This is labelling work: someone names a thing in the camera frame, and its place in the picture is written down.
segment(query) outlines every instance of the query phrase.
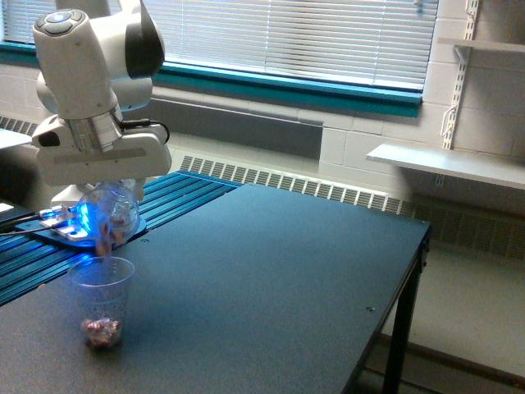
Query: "heating vent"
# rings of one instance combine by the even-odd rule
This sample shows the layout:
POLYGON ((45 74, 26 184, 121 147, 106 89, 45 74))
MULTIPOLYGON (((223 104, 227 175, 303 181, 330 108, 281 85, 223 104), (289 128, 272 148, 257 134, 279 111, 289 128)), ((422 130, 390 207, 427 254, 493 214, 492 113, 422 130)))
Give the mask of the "heating vent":
POLYGON ((414 204, 379 191, 269 169, 204 161, 192 156, 184 156, 180 169, 211 174, 228 181, 233 177, 233 181, 239 183, 257 183, 346 204, 360 205, 385 213, 426 220, 432 223, 433 240, 514 259, 525 258, 525 222, 517 219, 508 221, 504 217, 489 219, 453 208, 414 204))
POLYGON ((15 131, 16 133, 25 134, 29 137, 33 136, 37 126, 36 123, 31 121, 22 121, 20 119, 13 119, 12 117, 0 117, 0 129, 15 131))

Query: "white table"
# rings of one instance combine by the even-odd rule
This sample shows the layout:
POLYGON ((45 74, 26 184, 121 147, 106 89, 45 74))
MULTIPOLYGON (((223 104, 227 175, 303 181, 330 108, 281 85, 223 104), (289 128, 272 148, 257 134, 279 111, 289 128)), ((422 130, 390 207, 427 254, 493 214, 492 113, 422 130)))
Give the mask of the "white table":
POLYGON ((31 137, 25 134, 0 129, 0 149, 10 148, 23 144, 30 144, 31 137))

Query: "table leg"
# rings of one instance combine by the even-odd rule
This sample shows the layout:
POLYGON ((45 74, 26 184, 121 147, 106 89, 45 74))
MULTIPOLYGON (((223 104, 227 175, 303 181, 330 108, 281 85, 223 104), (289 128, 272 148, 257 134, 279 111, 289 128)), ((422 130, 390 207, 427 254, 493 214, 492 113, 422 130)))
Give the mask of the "table leg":
POLYGON ((394 331, 390 343, 390 353, 386 364, 383 394, 397 394, 401 373, 403 371, 404 354, 409 342, 410 325, 412 324, 413 308, 416 304, 419 277, 421 276, 424 252, 417 257, 416 267, 410 274, 404 289, 401 291, 395 312, 394 331))

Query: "black cable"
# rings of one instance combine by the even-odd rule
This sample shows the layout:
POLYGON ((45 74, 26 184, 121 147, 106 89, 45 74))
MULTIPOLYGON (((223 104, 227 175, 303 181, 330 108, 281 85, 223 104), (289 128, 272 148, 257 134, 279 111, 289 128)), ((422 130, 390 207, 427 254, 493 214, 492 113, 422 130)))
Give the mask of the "black cable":
POLYGON ((152 125, 159 125, 164 127, 164 130, 166 131, 166 140, 164 141, 164 144, 167 144, 167 141, 170 140, 170 129, 167 128, 167 126, 162 123, 161 121, 150 121, 152 125))
POLYGON ((13 227, 16 224, 29 222, 31 220, 36 220, 36 219, 40 219, 40 216, 39 215, 29 215, 29 216, 26 216, 26 217, 23 217, 23 218, 12 219, 12 220, 10 220, 8 222, 0 224, 0 230, 3 230, 5 228, 7 228, 7 227, 13 227))
POLYGON ((33 230, 13 231, 13 232, 0 232, 0 236, 21 236, 21 235, 24 235, 24 234, 32 234, 34 232, 52 230, 52 229, 59 228, 59 227, 64 227, 64 226, 67 226, 67 224, 57 223, 57 224, 53 224, 50 227, 35 228, 33 230))
POLYGON ((136 127, 147 127, 147 126, 162 126, 162 127, 164 127, 164 130, 166 131, 166 140, 164 141, 164 144, 166 144, 167 141, 170 140, 170 129, 168 129, 166 124, 162 123, 161 121, 152 121, 150 119, 137 119, 137 120, 133 120, 133 121, 121 121, 121 127, 123 129, 134 129, 136 127))

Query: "candy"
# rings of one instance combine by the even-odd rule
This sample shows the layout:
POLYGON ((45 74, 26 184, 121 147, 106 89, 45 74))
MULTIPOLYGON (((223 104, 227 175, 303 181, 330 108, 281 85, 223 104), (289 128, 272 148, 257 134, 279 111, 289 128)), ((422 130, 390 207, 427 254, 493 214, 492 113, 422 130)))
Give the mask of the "candy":
POLYGON ((121 322, 111 318, 82 321, 80 328, 85 332, 94 347, 109 347, 118 342, 121 336, 121 322))

